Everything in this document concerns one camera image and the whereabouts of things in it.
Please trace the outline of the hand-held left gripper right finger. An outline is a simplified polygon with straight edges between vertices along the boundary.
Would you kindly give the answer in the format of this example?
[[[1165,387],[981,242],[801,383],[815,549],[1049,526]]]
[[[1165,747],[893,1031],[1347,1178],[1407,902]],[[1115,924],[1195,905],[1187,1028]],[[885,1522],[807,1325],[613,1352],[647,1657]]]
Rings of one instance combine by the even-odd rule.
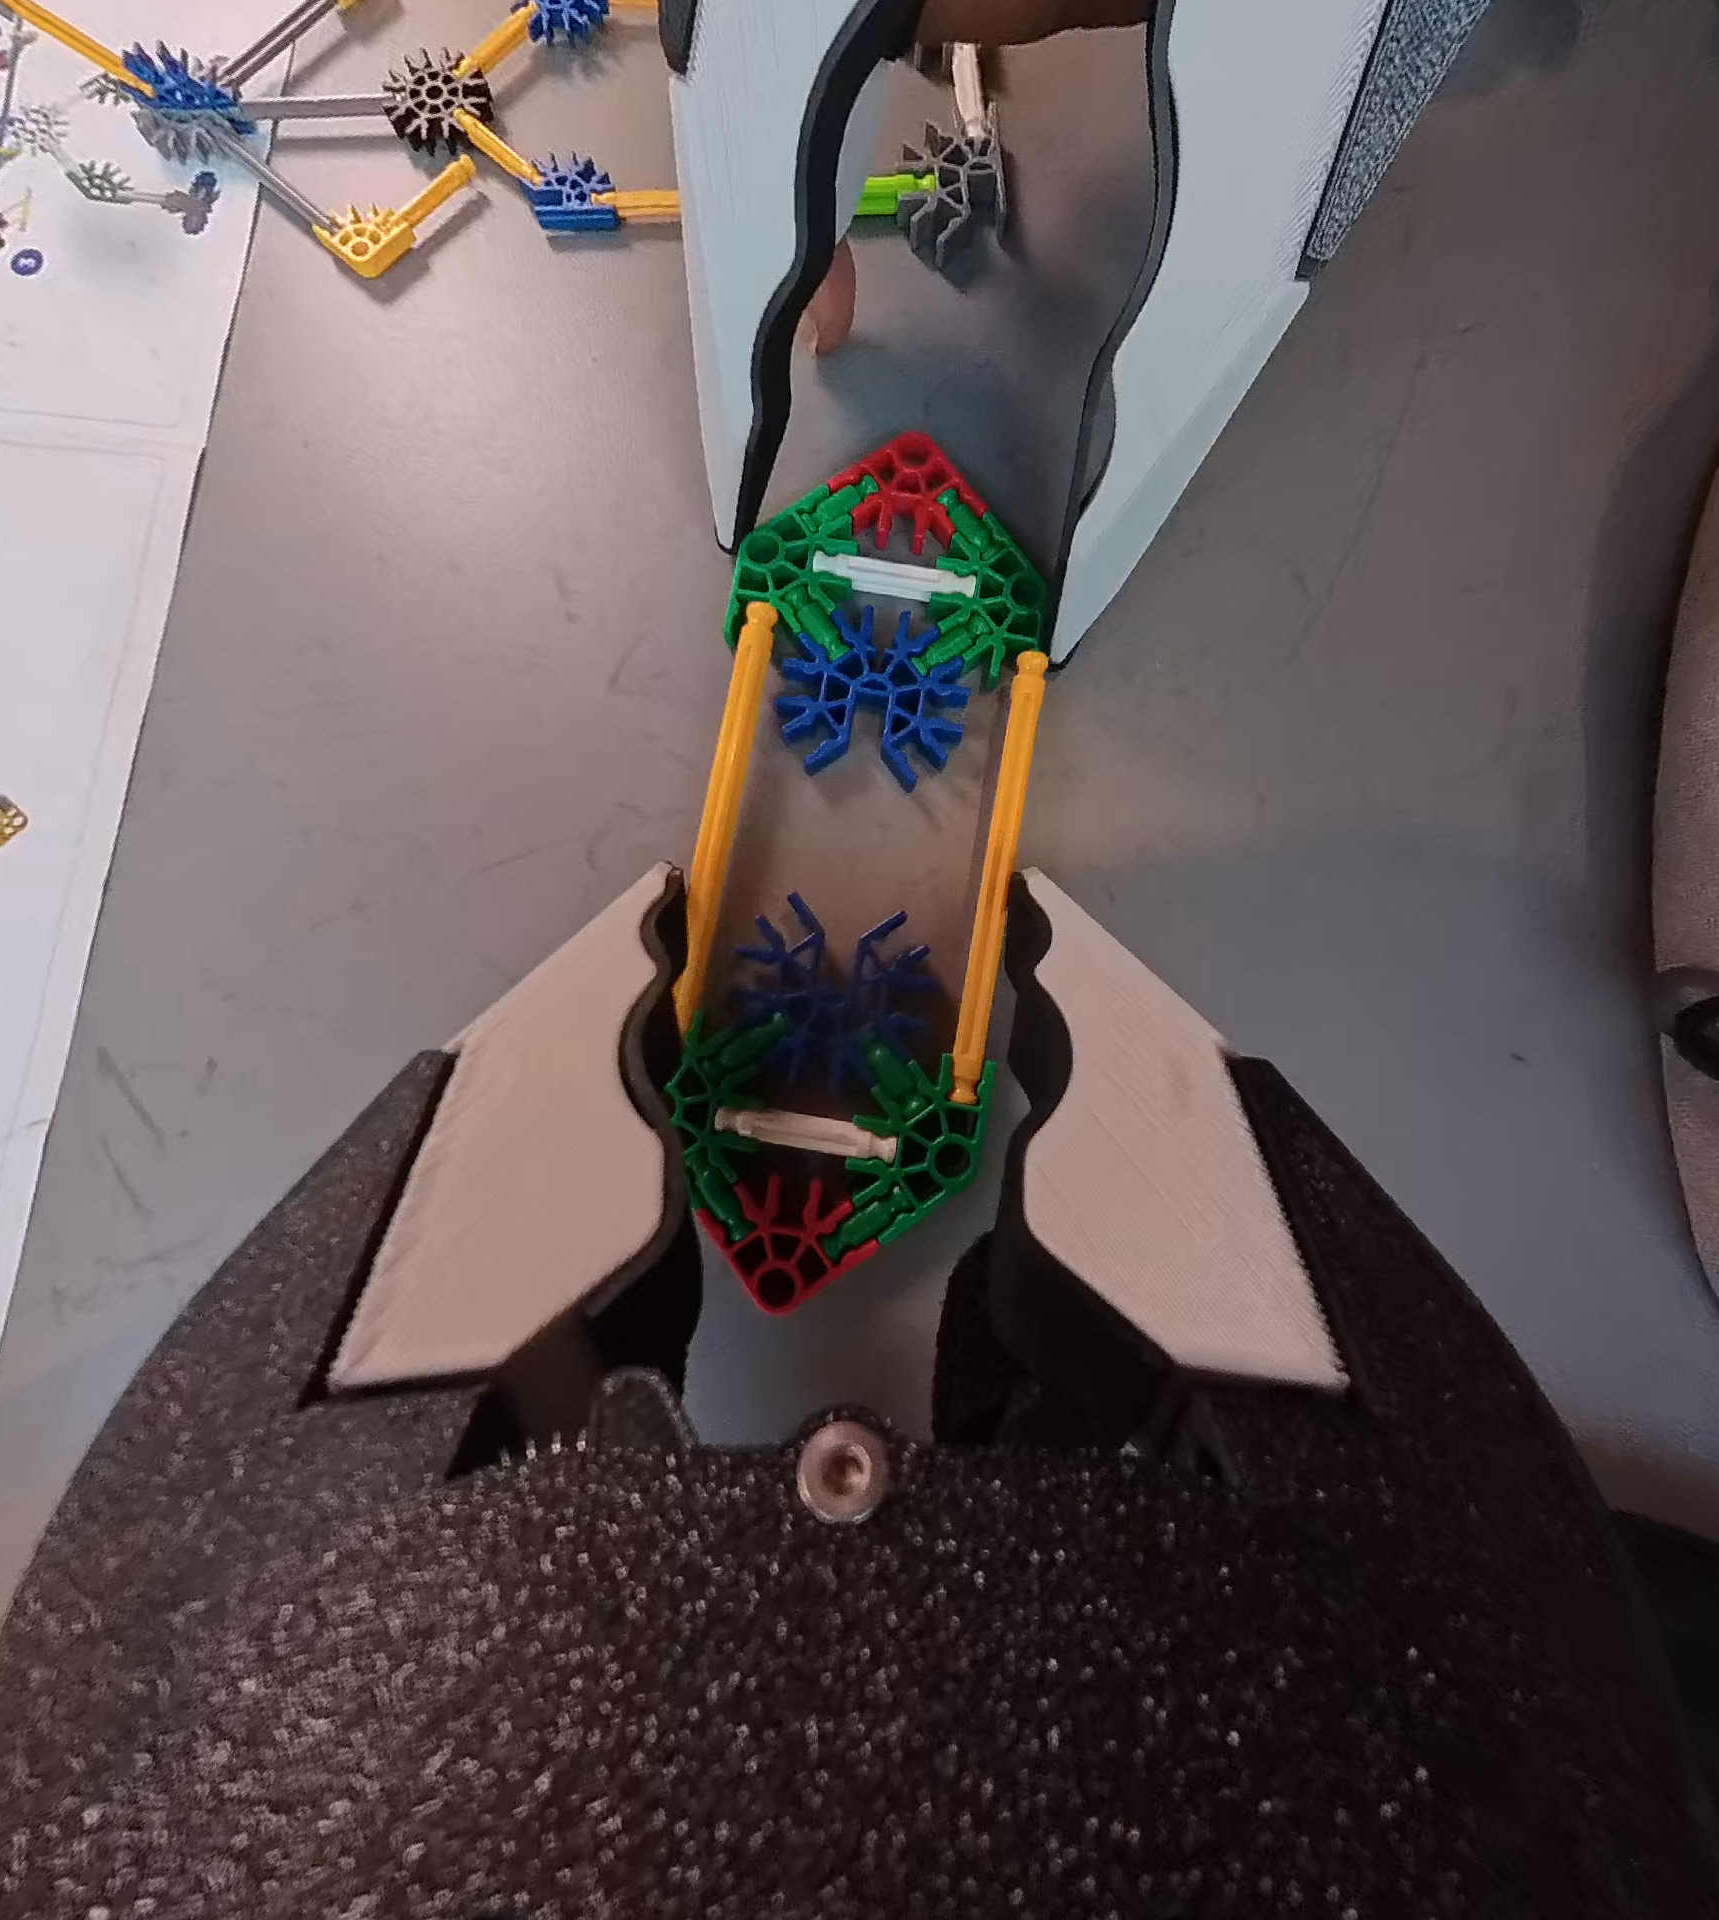
[[[1339,1394],[1347,1370],[1221,1033],[1039,870],[1013,879],[1001,1331],[1039,1377],[1131,1329],[1209,1380]]]

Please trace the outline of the blue snowflake connector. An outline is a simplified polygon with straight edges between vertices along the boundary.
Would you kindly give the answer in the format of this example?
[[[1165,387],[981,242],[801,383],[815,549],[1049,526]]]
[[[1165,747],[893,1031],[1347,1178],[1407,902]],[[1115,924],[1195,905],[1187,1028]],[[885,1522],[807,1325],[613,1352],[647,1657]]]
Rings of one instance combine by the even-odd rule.
[[[877,719],[877,756],[905,793],[917,788],[917,759],[931,772],[945,770],[965,738],[969,690],[957,663],[921,674],[913,655],[923,644],[911,612],[899,612],[887,637],[873,634],[871,662],[859,672],[851,672],[853,657],[825,662],[813,634],[779,659],[777,732],[803,750],[807,776],[823,773],[849,751],[861,714]]]

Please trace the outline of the white instruction sheet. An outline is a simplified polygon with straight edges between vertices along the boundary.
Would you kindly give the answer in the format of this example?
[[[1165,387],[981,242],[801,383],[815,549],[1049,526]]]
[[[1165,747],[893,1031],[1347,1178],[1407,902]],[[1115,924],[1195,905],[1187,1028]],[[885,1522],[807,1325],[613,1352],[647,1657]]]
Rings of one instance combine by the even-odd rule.
[[[0,1345],[255,184],[0,6]]]

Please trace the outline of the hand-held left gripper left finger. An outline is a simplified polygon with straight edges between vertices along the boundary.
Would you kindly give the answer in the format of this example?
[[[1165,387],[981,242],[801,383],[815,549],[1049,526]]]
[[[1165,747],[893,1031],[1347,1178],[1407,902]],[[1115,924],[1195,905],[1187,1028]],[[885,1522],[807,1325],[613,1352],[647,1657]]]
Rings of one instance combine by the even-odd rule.
[[[431,1124],[331,1357],[331,1390],[483,1380],[673,1243],[679,1167],[649,1111],[645,1030],[681,962],[657,862],[449,1056]]]

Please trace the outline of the person's right hand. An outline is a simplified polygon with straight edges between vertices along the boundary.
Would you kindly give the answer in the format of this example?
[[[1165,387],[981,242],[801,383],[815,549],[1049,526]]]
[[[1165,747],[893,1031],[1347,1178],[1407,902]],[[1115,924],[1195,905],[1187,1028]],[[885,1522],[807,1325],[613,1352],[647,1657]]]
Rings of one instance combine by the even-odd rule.
[[[855,258],[849,240],[841,237],[801,316],[799,333],[815,357],[827,357],[847,342],[855,319],[855,292]]]

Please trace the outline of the connector assembly with yellow rods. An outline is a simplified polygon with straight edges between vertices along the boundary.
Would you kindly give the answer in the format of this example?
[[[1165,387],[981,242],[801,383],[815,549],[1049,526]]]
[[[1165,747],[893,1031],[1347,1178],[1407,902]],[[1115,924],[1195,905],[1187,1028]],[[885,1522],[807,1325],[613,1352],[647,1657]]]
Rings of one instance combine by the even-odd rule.
[[[1015,663],[953,1044],[925,1070],[903,1001],[927,992],[927,947],[883,952],[905,925],[867,928],[845,974],[823,971],[825,929],[797,894],[793,929],[759,917],[733,955],[767,980],[737,1020],[709,1025],[707,968],[745,795],[777,610],[743,613],[685,888],[685,968],[675,981],[679,1056],[661,1098],[701,1232],[747,1298],[785,1315],[871,1259],[975,1179],[997,1067],[987,1042],[1047,659]]]

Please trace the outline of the multicolour rod connector toy figure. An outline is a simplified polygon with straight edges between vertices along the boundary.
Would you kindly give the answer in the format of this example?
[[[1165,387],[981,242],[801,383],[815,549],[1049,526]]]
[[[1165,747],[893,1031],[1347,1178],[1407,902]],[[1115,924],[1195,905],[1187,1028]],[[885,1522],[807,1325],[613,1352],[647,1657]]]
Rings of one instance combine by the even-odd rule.
[[[299,4],[241,54],[195,59],[165,41],[133,44],[115,52],[47,4],[0,4],[13,22],[7,49],[25,35],[45,35],[85,61],[103,95],[131,114],[151,149],[177,166],[225,159],[247,171],[291,211],[339,263],[375,280],[417,242],[417,229],[477,174],[477,159],[515,182],[537,226],[549,234],[601,234],[633,226],[675,226],[681,218],[673,188],[617,188],[589,155],[543,159],[523,155],[493,126],[489,75],[525,45],[573,45],[601,34],[613,12],[643,12],[643,4],[515,4],[505,20],[473,48],[417,49],[393,67],[377,93],[363,95],[249,95],[247,83],[279,54],[347,4]],[[861,222],[895,219],[907,243],[941,269],[981,232],[1001,234],[1007,219],[1007,164],[997,114],[983,95],[979,54],[951,44],[943,52],[955,95],[955,124],[929,124],[921,142],[901,152],[901,166],[869,174],[853,213]],[[407,205],[325,209],[281,177],[257,139],[273,124],[291,119],[345,122],[379,117],[393,137],[421,158],[443,158],[443,167]]]

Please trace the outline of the red corner connector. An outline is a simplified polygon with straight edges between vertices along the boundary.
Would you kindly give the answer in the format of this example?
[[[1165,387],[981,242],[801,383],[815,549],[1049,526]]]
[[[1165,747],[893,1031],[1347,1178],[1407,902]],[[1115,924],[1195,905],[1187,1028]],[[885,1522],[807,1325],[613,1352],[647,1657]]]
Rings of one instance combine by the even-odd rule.
[[[913,557],[937,557],[947,552],[951,523],[939,496],[959,487],[985,513],[987,502],[969,486],[967,476],[943,446],[919,430],[905,430],[875,446],[827,481],[839,489],[871,479],[867,500],[853,516],[855,540],[869,535],[879,552],[891,543],[893,529],[905,522],[905,542]]]

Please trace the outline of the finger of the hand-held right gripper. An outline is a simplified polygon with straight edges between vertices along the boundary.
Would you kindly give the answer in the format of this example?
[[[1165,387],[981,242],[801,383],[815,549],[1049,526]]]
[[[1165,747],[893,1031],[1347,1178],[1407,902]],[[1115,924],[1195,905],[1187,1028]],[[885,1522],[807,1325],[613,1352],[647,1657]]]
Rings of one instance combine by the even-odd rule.
[[[1385,6],[1161,1],[1149,240],[1087,376],[1053,562],[1069,659],[1305,299],[1303,242]]]
[[[679,228],[711,513],[761,516],[791,414],[799,319],[871,164],[919,1],[671,1]]]

